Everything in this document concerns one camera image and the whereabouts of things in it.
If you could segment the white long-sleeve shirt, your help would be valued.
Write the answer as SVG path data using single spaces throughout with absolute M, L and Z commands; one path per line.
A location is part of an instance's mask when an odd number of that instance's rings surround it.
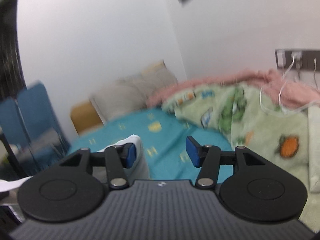
M 104 152 L 110 146 L 125 145 L 126 143 L 133 143 L 137 150 L 137 159 L 131 168 L 125 168 L 124 172 L 129 180 L 129 184 L 132 184 L 135 180 L 148 180 L 150 179 L 150 171 L 146 157 L 144 155 L 144 148 L 141 138 L 137 135 L 130 135 L 129 137 L 120 140 L 112 145 L 107 145 L 105 148 L 100 149 L 98 152 Z

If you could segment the blue folding chair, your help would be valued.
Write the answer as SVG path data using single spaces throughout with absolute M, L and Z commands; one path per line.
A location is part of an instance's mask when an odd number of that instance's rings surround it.
M 1 128 L 10 144 L 30 150 L 33 155 L 64 156 L 67 141 L 43 83 L 21 90 L 17 98 L 1 102 Z

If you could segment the teal patterned bed sheet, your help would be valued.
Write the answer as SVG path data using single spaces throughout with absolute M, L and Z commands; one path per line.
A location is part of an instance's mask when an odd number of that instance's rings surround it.
M 224 151 L 232 149 L 220 132 L 199 128 L 154 108 L 122 116 L 93 132 L 77 137 L 69 152 L 73 153 L 83 147 L 98 152 L 132 134 L 141 138 L 150 177 L 155 180 L 195 181 L 199 169 L 193 166 L 185 151 L 185 140 L 188 136 L 192 136 L 201 145 L 215 145 Z

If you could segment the yellow-brown bed headboard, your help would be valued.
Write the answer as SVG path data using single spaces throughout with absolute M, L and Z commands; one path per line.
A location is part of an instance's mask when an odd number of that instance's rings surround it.
M 103 121 L 90 101 L 84 101 L 71 108 L 70 119 L 78 135 L 103 126 Z

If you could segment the green cartoon fleece blanket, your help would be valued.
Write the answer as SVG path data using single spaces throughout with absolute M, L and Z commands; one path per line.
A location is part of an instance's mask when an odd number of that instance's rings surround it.
M 162 109 L 177 119 L 218 130 L 232 147 L 246 146 L 310 187 L 306 112 L 286 115 L 270 97 L 245 83 L 184 89 L 164 100 Z

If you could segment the yellow pillow behind grey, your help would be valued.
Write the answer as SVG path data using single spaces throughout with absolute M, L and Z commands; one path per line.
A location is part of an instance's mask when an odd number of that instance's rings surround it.
M 161 60 L 159 62 L 156 62 L 156 63 L 144 68 L 141 71 L 141 75 L 148 75 L 148 74 L 151 74 L 151 73 L 155 73 L 158 70 L 163 69 L 163 68 L 166 68 L 166 65 L 165 65 L 164 61 Z

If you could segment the pink fluffy blanket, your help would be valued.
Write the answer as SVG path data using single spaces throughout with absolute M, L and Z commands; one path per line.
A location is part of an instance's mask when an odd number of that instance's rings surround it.
M 146 106 L 152 108 L 160 105 L 169 97 L 184 89 L 211 84 L 228 86 L 241 82 L 249 86 L 262 88 L 263 93 L 269 96 L 273 102 L 277 103 L 280 100 L 281 104 L 289 109 L 297 109 L 311 102 L 319 104 L 318 89 L 300 81 L 292 82 L 284 79 L 277 70 L 270 69 L 268 71 L 242 70 L 232 75 L 209 76 L 179 82 L 157 90 L 148 98 Z

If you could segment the dark window with grille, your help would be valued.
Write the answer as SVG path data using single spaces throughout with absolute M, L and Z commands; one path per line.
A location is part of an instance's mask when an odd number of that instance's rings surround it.
M 17 6 L 1 6 L 1 100 L 25 88 L 17 40 Z

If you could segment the wall power strip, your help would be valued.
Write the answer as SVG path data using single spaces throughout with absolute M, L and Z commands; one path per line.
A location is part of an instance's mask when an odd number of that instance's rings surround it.
M 319 72 L 320 51 L 312 49 L 276 49 L 276 66 L 280 70 L 291 69 L 309 72 Z

